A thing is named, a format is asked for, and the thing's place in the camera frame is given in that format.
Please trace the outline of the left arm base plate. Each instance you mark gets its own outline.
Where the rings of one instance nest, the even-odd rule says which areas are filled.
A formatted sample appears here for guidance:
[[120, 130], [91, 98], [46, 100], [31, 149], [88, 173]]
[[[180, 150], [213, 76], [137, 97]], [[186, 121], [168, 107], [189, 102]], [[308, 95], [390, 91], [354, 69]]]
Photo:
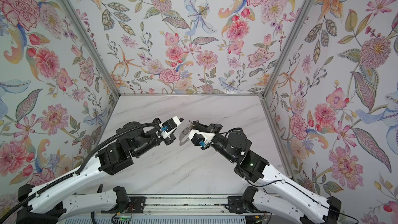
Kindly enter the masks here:
[[101, 214], [142, 214], [144, 212], [146, 197], [129, 197], [127, 203], [117, 203], [117, 205], [108, 211], [101, 211]]

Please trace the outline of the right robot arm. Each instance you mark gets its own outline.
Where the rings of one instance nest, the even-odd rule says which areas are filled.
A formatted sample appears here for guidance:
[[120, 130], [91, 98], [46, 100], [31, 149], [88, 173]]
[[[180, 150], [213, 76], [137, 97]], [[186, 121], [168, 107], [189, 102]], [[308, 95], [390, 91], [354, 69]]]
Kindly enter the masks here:
[[223, 132], [220, 124], [194, 121], [188, 137], [193, 145], [213, 148], [235, 165], [234, 172], [249, 184], [238, 201], [245, 211], [276, 214], [296, 224], [337, 223], [341, 201], [320, 196], [284, 175], [250, 150], [252, 142], [243, 129]]

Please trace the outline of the steel key holder plate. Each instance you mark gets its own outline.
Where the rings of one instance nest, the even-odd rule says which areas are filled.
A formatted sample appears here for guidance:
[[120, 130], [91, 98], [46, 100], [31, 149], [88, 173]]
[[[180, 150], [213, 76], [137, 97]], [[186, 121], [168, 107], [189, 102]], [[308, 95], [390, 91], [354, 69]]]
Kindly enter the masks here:
[[190, 133], [190, 131], [193, 129], [193, 127], [194, 127], [194, 125], [193, 125], [192, 123], [190, 123], [189, 125], [187, 125], [187, 126], [183, 129], [183, 131], [181, 132], [181, 134], [182, 134], [183, 136], [188, 135], [188, 134]]

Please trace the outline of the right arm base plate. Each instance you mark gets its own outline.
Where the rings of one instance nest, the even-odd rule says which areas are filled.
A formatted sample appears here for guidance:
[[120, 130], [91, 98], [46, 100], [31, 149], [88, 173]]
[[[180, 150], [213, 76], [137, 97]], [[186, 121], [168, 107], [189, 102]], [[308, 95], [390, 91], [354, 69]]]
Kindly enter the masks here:
[[267, 211], [261, 211], [254, 207], [254, 205], [248, 200], [244, 200], [242, 196], [229, 196], [227, 197], [227, 204], [224, 206], [229, 213], [233, 214], [244, 214], [244, 213], [252, 213], [252, 214], [265, 214]]

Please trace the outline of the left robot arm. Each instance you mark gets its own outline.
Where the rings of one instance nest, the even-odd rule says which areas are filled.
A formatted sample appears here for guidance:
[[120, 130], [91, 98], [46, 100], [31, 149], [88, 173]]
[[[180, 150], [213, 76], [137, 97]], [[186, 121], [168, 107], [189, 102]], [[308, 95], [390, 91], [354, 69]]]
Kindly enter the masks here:
[[165, 122], [159, 118], [150, 123], [136, 121], [125, 124], [116, 134], [91, 151], [83, 163], [65, 176], [41, 186], [27, 185], [19, 189], [18, 224], [56, 224], [69, 217], [89, 212], [123, 212], [131, 206], [124, 187], [89, 195], [78, 192], [116, 175], [162, 143], [170, 145], [183, 118]]

